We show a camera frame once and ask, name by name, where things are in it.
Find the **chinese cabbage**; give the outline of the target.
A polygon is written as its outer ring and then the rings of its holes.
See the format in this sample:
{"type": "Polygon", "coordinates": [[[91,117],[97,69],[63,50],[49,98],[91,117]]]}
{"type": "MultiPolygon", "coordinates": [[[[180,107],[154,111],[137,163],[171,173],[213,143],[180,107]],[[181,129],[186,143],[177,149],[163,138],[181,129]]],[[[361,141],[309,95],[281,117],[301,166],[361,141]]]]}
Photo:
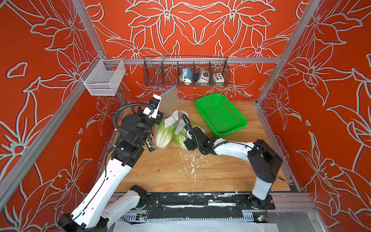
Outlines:
{"type": "Polygon", "coordinates": [[[165,120],[163,120],[158,126],[155,135],[156,149],[165,149],[167,145],[171,142],[178,123],[175,122],[169,127],[165,127],[165,120]]]}

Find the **clear zip-top bag blue seal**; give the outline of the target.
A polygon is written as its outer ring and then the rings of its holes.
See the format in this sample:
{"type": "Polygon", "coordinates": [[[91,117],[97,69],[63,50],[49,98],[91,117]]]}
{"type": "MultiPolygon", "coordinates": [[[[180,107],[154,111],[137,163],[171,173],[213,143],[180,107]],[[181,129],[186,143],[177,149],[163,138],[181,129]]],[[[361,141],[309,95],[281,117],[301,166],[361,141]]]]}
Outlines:
{"type": "MultiPolygon", "coordinates": [[[[187,127],[182,118],[182,115],[186,115],[187,117],[189,117],[189,113],[185,110],[181,110],[176,87],[172,87],[167,92],[161,94],[161,103],[159,106],[159,112],[162,112],[164,114],[163,120],[165,120],[166,128],[171,126],[175,122],[178,123],[175,134],[171,142],[174,142],[180,148],[187,150],[186,146],[184,145],[184,141],[186,140],[185,135],[186,135],[187,127]]],[[[155,135],[156,135],[157,126],[158,125],[155,126],[155,130],[153,133],[154,137],[152,140],[152,146],[155,149],[156,149],[155,135]]]]}

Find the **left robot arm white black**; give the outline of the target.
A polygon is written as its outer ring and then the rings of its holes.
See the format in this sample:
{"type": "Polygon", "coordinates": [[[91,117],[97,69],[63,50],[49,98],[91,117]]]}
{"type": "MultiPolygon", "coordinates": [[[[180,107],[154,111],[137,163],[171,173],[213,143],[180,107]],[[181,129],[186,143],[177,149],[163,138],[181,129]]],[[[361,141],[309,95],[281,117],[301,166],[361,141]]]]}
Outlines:
{"type": "Polygon", "coordinates": [[[58,228],[67,232],[106,232],[133,208],[146,205],[147,191],[134,185],[112,204],[113,193],[131,171],[144,151],[144,145],[154,124],[160,124],[161,101],[135,102],[119,108],[113,115],[118,138],[111,150],[105,170],[82,203],[70,214],[61,215],[58,228]]]}

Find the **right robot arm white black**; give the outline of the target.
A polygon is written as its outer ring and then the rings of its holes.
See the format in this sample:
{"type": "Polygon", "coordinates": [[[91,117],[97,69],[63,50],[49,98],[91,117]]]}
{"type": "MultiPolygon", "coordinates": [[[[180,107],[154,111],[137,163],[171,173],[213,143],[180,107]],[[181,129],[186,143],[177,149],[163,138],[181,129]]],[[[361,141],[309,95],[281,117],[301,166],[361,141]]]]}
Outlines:
{"type": "Polygon", "coordinates": [[[242,143],[219,137],[208,137],[201,128],[191,125],[186,114],[182,114],[185,123],[187,150],[198,149],[203,155],[225,155],[248,161],[256,175],[249,201],[253,208],[262,208],[283,163],[282,158],[264,140],[254,143],[242,143]]]}

